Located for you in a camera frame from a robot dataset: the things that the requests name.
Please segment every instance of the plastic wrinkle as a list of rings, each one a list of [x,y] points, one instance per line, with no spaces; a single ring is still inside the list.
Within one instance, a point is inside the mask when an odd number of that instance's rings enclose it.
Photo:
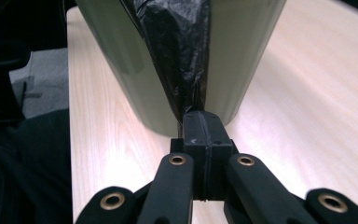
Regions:
[[[121,0],[145,40],[176,119],[203,110],[210,42],[210,0]]]

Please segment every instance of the black fabric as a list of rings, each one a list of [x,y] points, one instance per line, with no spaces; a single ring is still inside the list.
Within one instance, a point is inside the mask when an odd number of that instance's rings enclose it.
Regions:
[[[66,10],[74,0],[0,0],[0,39],[17,39],[32,51],[67,46]]]
[[[0,223],[72,223],[68,110],[0,127]]]
[[[30,55],[31,51],[23,42],[0,41],[0,123],[17,122],[24,119],[8,72],[25,66]]]

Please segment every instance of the floor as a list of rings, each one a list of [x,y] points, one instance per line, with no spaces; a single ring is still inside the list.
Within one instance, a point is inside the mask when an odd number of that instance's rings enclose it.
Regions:
[[[26,82],[22,112],[27,119],[69,108],[67,55],[67,49],[34,51],[25,67],[10,72],[13,85]]]

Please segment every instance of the wooden table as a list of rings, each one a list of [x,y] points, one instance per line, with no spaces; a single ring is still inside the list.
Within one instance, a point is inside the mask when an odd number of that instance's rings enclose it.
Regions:
[[[77,8],[68,12],[74,218],[100,189],[136,191],[170,139],[147,130]],[[337,190],[358,203],[358,11],[288,0],[227,131],[294,194]],[[222,203],[195,202],[193,223],[225,223]]]

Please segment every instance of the black plastic bag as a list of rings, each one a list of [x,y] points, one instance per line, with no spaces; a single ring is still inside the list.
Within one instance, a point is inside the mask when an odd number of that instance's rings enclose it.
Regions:
[[[186,112],[203,110],[209,62],[210,0],[121,0],[121,3],[145,40],[179,123]]]

